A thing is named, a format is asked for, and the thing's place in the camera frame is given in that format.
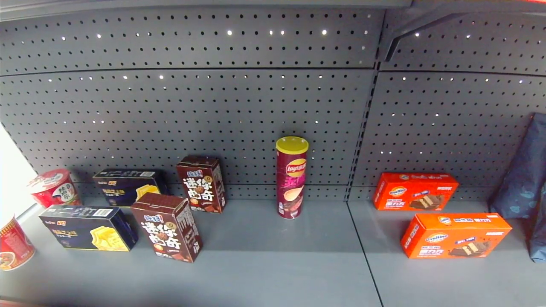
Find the snack box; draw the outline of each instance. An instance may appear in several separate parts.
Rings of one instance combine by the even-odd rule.
[[[442,210],[459,183],[449,174],[383,173],[373,195],[377,210]]]
[[[138,240],[120,208],[54,205],[40,219],[67,249],[128,252]]]
[[[486,257],[510,230],[496,213],[416,214],[400,243],[412,259]]]
[[[107,168],[93,180],[111,206],[131,206],[148,192],[169,194],[160,170]]]
[[[146,193],[131,206],[157,256],[194,262],[203,247],[187,198]]]
[[[217,158],[187,156],[176,165],[192,210],[222,213],[225,190]]]

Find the instant noodle cup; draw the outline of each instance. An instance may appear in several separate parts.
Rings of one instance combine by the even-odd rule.
[[[29,261],[35,249],[17,219],[9,215],[3,217],[6,218],[0,224],[0,270],[11,271]]]
[[[52,205],[81,205],[80,197],[70,179],[70,171],[64,168],[37,176],[27,188],[34,200],[45,208]]]
[[[299,137],[284,137],[276,148],[278,213],[291,220],[301,213],[309,143]]]

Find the blue bag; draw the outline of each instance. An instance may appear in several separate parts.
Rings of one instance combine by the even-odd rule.
[[[529,256],[534,262],[546,262],[546,184],[541,190],[535,230],[529,242]]]
[[[505,219],[534,218],[546,180],[546,114],[535,113],[501,186],[489,201]]]

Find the dark blue snack box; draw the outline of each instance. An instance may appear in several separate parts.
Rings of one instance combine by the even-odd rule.
[[[148,192],[169,195],[160,170],[107,168],[93,180],[111,206],[131,206]]]
[[[120,208],[54,205],[40,219],[67,249],[128,252],[138,240]]]

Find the orange snack box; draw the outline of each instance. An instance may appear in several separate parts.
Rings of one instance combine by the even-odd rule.
[[[440,211],[458,185],[449,174],[383,173],[373,203],[377,210]]]
[[[510,230],[496,213],[416,214],[400,244],[411,259],[486,257]]]

